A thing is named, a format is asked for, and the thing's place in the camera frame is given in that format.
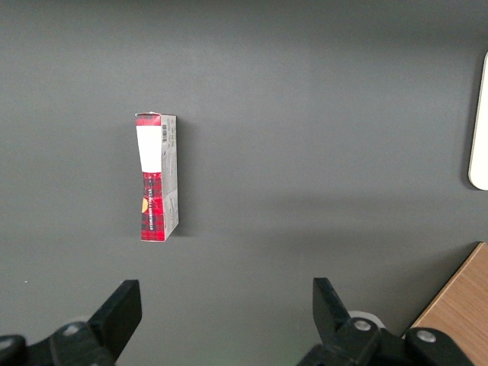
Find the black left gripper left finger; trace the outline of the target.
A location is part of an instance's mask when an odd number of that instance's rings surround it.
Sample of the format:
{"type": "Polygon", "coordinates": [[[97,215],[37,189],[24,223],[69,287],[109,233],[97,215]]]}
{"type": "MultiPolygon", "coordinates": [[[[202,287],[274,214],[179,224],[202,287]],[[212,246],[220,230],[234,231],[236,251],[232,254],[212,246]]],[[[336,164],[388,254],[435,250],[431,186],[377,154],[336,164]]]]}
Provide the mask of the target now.
{"type": "Polygon", "coordinates": [[[140,282],[122,281],[87,321],[73,321],[28,345],[1,337],[2,365],[115,365],[142,319],[140,282]]]}

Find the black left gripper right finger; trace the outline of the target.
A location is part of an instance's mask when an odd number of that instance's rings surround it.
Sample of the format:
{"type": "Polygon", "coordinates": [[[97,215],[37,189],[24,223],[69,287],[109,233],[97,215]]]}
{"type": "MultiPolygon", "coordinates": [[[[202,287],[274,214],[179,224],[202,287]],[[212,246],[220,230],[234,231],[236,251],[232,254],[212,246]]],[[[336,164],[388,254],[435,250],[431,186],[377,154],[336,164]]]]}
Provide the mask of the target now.
{"type": "Polygon", "coordinates": [[[447,334],[411,328],[394,335],[363,316],[350,316],[328,278],[313,279],[313,320],[321,343],[299,365],[472,365],[447,334]]]}

